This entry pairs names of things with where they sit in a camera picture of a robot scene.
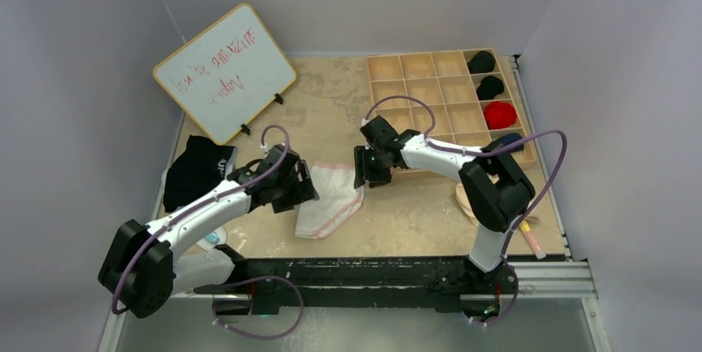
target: wooden grid organizer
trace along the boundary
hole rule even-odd
[[[495,58],[492,72],[471,74],[467,63],[480,51]],[[517,108],[493,49],[437,51],[366,58],[374,103],[390,95],[409,95],[429,105],[436,117],[430,137],[466,147],[484,147],[505,134],[526,135],[517,110],[517,121],[509,128],[488,130],[483,111],[492,102],[503,101]],[[495,99],[480,101],[476,89],[487,76],[498,77],[505,91]],[[407,128],[424,132],[431,125],[430,115],[419,104],[406,99],[391,99],[380,104],[374,115],[382,115],[399,133]],[[532,142],[512,154],[526,168],[536,162]]]

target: white towel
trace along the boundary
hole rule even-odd
[[[310,178],[320,199],[300,205],[295,236],[325,238],[355,214],[363,205],[363,186],[353,188],[355,177],[352,167],[315,162]]]

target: black cloth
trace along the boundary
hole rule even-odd
[[[471,75],[476,73],[489,73],[495,70],[495,58],[487,51],[479,51],[472,60],[468,62],[468,71]]]
[[[501,142],[503,146],[509,145],[512,142],[517,142],[520,139],[522,139],[522,136],[517,134],[517,133],[509,133],[501,136],[500,138],[496,139],[495,141]],[[520,145],[518,147],[512,148],[509,152],[519,152],[524,150],[524,145]]]
[[[226,176],[234,147],[221,147],[209,138],[191,135],[185,151],[166,173],[163,207],[166,212],[188,205],[213,190]]]
[[[481,101],[495,99],[499,94],[504,93],[504,83],[495,76],[488,76],[480,82],[475,92]]]

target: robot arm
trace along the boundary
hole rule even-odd
[[[275,171],[257,183],[241,187],[271,168],[283,152],[284,147],[276,145],[262,160],[238,168],[210,193],[164,218],[145,225],[134,219],[124,223],[100,269],[100,283],[115,293],[128,263],[149,239],[153,241],[137,259],[120,293],[120,301],[136,317],[149,316],[171,294],[226,282],[234,269],[231,251],[214,249],[183,256],[184,252],[214,229],[259,206],[270,203],[273,212],[279,213],[319,199],[306,162],[290,149]],[[252,170],[250,167],[256,162],[257,169]]]
[[[470,151],[481,147],[432,141],[465,154],[444,152],[428,146],[424,136],[415,130],[398,134],[381,116],[364,124],[361,134],[367,145],[354,150],[356,187],[366,181],[371,188],[390,183],[391,167],[427,170],[460,182],[480,223],[469,260],[483,273],[501,265],[508,231],[535,195],[533,185],[510,154],[475,157],[470,156]],[[501,146],[493,142],[482,151],[490,152]],[[499,181],[493,184],[490,176],[497,176]]]

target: small blue object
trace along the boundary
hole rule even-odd
[[[208,234],[207,236],[204,237],[204,241],[212,244],[218,244],[219,243],[219,236],[215,232],[212,232]]]
[[[500,142],[503,146],[509,145],[512,142],[516,142],[522,139],[522,136],[517,134],[517,133],[509,133],[501,136],[500,138],[496,139],[496,142]],[[518,147],[513,148],[509,152],[519,152],[524,150],[524,145],[520,145]]]

